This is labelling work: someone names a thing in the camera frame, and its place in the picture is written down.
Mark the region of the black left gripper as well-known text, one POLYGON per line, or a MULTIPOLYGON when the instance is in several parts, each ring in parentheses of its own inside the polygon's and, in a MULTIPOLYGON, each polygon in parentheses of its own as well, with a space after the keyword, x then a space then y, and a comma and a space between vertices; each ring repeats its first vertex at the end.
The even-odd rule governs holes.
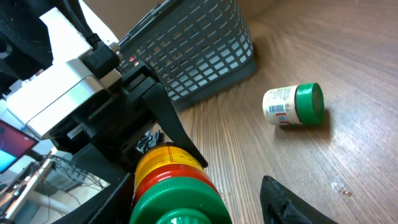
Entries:
POLYGON ((186 134, 155 70, 139 62, 111 91, 98 93, 57 125, 54 146, 72 154, 72 162, 104 179, 134 172, 142 154, 135 145, 155 123, 174 144, 202 167, 208 162, 186 134))

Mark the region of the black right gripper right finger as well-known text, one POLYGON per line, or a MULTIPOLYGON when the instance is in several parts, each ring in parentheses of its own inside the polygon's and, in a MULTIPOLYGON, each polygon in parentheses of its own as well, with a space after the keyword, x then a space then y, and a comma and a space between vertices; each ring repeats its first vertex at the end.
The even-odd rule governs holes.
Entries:
POLYGON ((336 223, 269 175, 262 179, 259 198, 266 224, 336 223))

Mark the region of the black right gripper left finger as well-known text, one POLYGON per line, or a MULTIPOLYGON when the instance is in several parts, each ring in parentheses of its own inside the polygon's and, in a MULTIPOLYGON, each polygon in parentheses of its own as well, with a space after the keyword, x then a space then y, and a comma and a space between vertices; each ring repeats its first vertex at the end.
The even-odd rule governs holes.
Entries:
POLYGON ((128 173, 53 224, 129 223, 134 175, 128 173))

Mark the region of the small jar green lid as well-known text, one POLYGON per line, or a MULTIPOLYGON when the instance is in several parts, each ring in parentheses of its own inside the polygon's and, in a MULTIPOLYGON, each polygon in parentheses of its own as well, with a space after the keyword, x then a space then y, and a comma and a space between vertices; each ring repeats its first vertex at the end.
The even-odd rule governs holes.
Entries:
POLYGON ((325 119, 323 91, 318 83, 275 88, 265 92, 262 110, 272 125, 318 125, 325 119))

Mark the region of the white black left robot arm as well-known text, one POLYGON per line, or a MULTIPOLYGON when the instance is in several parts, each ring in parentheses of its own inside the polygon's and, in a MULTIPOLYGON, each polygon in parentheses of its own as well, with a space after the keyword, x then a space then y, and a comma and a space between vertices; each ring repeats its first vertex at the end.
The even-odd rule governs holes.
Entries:
POLYGON ((132 172, 136 144, 158 123, 199 166, 208 163, 187 136, 155 70, 119 70, 118 44, 88 26, 78 1, 2 1, 1 72, 25 85, 1 95, 38 140, 50 140, 98 175, 132 172))

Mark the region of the red sauce bottle green cap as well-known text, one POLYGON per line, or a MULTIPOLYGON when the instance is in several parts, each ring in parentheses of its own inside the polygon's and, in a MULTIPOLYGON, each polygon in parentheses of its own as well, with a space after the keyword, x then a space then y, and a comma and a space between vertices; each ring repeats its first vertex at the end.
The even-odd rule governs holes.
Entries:
POLYGON ((231 223, 207 165, 195 147, 149 149, 136 167, 130 223, 231 223))

